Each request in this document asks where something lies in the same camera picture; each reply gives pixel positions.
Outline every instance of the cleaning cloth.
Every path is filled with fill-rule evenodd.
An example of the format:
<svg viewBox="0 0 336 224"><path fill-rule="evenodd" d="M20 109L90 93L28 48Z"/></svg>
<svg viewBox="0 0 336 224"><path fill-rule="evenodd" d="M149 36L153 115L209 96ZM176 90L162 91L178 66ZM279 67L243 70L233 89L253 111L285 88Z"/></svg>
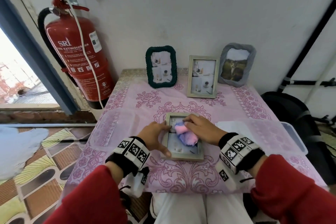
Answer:
<svg viewBox="0 0 336 224"><path fill-rule="evenodd" d="M198 137L187 129L183 122L176 123L174 128L177 133L177 137L184 145L194 146L197 143Z"/></svg>

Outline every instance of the red fire extinguisher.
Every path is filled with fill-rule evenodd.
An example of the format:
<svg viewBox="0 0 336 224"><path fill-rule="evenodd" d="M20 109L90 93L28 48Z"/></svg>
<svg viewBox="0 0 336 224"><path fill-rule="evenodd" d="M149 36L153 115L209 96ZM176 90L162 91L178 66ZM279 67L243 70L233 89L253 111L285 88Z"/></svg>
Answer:
<svg viewBox="0 0 336 224"><path fill-rule="evenodd" d="M82 29L84 48L91 66L95 71L99 89L97 89L91 66L83 54L82 41L76 20L66 9L70 6L65 0L53 0L53 8L43 9L38 16L38 27L44 42L62 67L82 90L86 101L94 109L102 109L106 105L114 87L108 70L107 59L102 51L97 32L93 23L84 17L77 17ZM74 9L89 11L88 8L73 5ZM44 20L48 14L54 13L59 19L44 27Z"/></svg>

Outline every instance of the white wall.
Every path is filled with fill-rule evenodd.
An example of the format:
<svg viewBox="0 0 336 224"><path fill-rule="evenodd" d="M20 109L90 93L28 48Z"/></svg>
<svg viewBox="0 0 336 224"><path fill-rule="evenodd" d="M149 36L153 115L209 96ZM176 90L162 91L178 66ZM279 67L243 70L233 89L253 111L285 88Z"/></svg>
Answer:
<svg viewBox="0 0 336 224"><path fill-rule="evenodd" d="M171 45L179 67L189 55L220 55L230 42L252 44L257 55L250 81L263 93L275 90L294 62L331 0L78 0L87 5L113 73L144 68L150 46ZM31 0L38 12L51 0ZM317 79L321 66L336 51L336 19L326 27L296 79ZM302 89L292 90L301 99ZM335 114L334 89L322 89L313 104L316 112Z"/></svg>

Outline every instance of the table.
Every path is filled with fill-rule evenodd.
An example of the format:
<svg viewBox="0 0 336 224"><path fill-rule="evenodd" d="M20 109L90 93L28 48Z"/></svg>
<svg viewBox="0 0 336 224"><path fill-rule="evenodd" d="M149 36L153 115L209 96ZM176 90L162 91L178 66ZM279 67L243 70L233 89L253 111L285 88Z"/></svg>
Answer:
<svg viewBox="0 0 336 224"><path fill-rule="evenodd" d="M64 189L65 193L72 190L109 156L110 152L97 150L92 143L93 137L96 137L94 140L104 143L104 130L109 130L111 125L101 124L101 120L109 110L128 108L140 115L137 131L151 121L162 122L167 112L198 113L213 123L244 118L278 120L252 86L236 88L219 83L217 96L214 99L187 98L187 75L188 69L178 69L178 81L174 87L153 89L148 85L145 69L124 69L102 116L73 168ZM114 146L116 147L119 142L113 142ZM219 148L207 144L204 155L204 162L184 162L162 160L159 152L153 151L146 163L150 173L145 191L230 193L215 170ZM283 156L298 171L314 179L317 185L326 186L303 154L289 153ZM250 180L242 192L249 192L253 186L254 180Z"/></svg>

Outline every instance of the silver photo frame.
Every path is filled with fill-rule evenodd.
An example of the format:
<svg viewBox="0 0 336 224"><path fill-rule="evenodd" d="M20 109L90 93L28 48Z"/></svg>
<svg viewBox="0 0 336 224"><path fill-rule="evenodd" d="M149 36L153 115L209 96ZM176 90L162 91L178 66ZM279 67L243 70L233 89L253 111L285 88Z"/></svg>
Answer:
<svg viewBox="0 0 336 224"><path fill-rule="evenodd" d="M177 112L168 112L166 114L166 122L167 125L170 126L174 126L174 124L170 124L171 122L171 118L184 118L187 117L188 115L190 115L190 113L177 113ZM163 156L163 159L171 159L171 160L183 160L183 161L199 161L202 162L204 160L204 155L203 155L203 145L202 145L202 141L198 140L197 142L197 146L183 146L184 149L187 149L186 151L188 153L177 153L175 150L171 149L171 143L169 140L176 140L176 137L174 136L174 132L170 130L168 131L168 133L166 133L162 139L162 145L164 145L165 147L168 148L168 150L170 150L171 152L171 157L168 158L166 156Z"/></svg>
<svg viewBox="0 0 336 224"><path fill-rule="evenodd" d="M187 97L216 98L219 58L210 56L189 57Z"/></svg>

